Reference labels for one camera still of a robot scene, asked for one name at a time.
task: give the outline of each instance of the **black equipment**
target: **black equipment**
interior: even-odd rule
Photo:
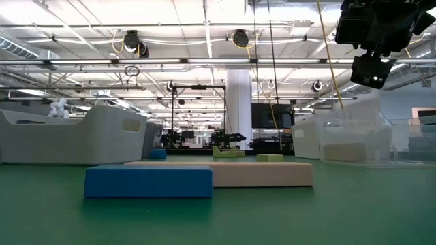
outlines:
[[[233,34],[233,43],[241,48],[246,48],[248,44],[248,37],[247,34],[245,34],[245,30],[237,29],[236,32]]]
[[[275,129],[274,119],[279,129],[290,128],[292,124],[292,111],[289,105],[279,104],[272,105],[274,110],[271,112],[271,106],[267,103],[251,104],[251,126],[254,129]]]
[[[224,133],[224,129],[216,130],[215,133],[211,135],[211,143],[209,146],[218,146],[218,148],[226,149],[230,148],[230,142],[241,142],[246,140],[247,138],[241,135],[240,133]]]
[[[124,47],[127,51],[132,52],[134,54],[138,53],[139,48],[139,57],[140,58],[148,58],[149,57],[149,47],[142,42],[138,37],[138,31],[129,30],[127,34],[124,36]]]
[[[182,131],[182,137],[185,139],[195,138],[194,131]]]
[[[433,24],[436,19],[426,11],[434,7],[434,0],[344,0],[336,43],[367,50],[354,57],[351,81],[383,88],[393,64],[382,62],[381,56],[400,52],[412,34],[419,35]]]

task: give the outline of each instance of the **black camera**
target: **black camera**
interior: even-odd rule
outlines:
[[[400,52],[412,34],[419,35],[433,24],[436,19],[426,11],[434,7],[435,0],[345,0],[336,43],[367,50],[354,57],[351,81],[383,88],[393,64],[382,62],[381,56]]]
[[[147,47],[144,42],[141,42],[138,37],[138,31],[136,30],[127,31],[124,37],[124,47],[127,51],[134,54],[138,53],[139,48],[139,58],[148,58],[150,55],[149,47]]]

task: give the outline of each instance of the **black cable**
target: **black cable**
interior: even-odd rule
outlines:
[[[266,4],[268,5],[268,14],[270,16],[270,36],[271,36],[271,49],[272,49],[272,67],[274,68],[274,83],[275,83],[275,96],[277,100],[277,110],[279,110],[279,91],[277,89],[277,74],[275,70],[275,56],[274,56],[274,41],[273,41],[273,24],[271,24],[271,13],[270,13],[270,0],[266,0]],[[277,133],[279,134],[279,142],[280,140],[280,128],[277,127]]]
[[[258,33],[256,31],[256,1],[253,1],[253,18],[254,18],[254,58],[257,59],[258,58]],[[253,73],[256,76],[256,84],[258,86],[258,104],[260,104],[260,100],[259,100],[260,85],[259,85],[259,77],[258,77],[258,72],[259,72],[258,68],[259,68],[259,64],[256,62],[256,72],[254,72],[253,70]],[[260,134],[260,127],[259,127],[259,139],[262,140],[262,135]]]

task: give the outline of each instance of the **beige foam block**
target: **beige foam block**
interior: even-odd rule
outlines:
[[[136,161],[127,165],[207,165],[214,187],[313,186],[312,165],[259,162],[163,162]]]

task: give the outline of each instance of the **green foam block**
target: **green foam block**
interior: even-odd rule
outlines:
[[[283,155],[282,154],[259,154],[256,157],[259,162],[282,162]]]
[[[218,146],[213,146],[212,157],[236,157],[236,147],[232,147],[229,151],[222,152],[218,149]]]

